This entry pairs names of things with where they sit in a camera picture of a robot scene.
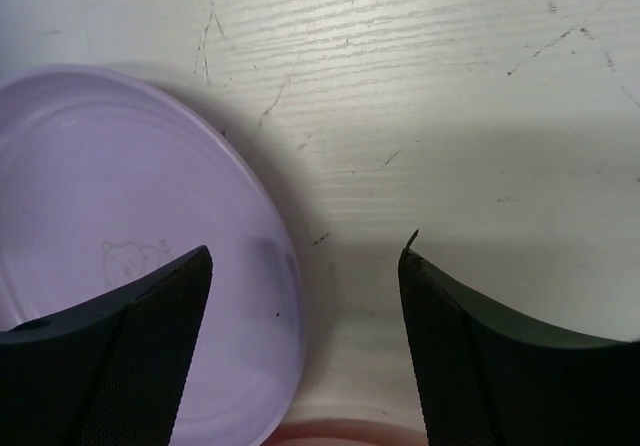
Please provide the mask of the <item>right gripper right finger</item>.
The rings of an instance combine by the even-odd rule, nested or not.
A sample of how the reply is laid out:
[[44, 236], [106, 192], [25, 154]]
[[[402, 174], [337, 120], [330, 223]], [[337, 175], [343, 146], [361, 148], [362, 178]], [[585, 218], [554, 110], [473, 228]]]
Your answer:
[[405, 247], [403, 320], [432, 445], [635, 445], [639, 345], [532, 318]]

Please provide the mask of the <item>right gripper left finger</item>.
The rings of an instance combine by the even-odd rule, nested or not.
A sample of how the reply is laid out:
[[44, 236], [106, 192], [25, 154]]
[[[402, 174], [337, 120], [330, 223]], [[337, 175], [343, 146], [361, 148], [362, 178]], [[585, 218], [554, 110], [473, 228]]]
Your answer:
[[212, 273], [200, 246], [2, 332], [2, 444], [169, 444]]

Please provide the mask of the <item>purple plate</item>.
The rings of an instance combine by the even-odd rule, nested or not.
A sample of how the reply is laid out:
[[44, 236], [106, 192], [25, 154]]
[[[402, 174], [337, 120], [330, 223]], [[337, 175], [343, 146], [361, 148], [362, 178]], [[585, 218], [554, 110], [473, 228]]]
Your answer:
[[212, 284], [175, 445], [260, 445], [305, 357], [294, 248], [224, 137], [147, 83], [57, 66], [1, 84], [1, 324], [11, 328], [206, 246]]

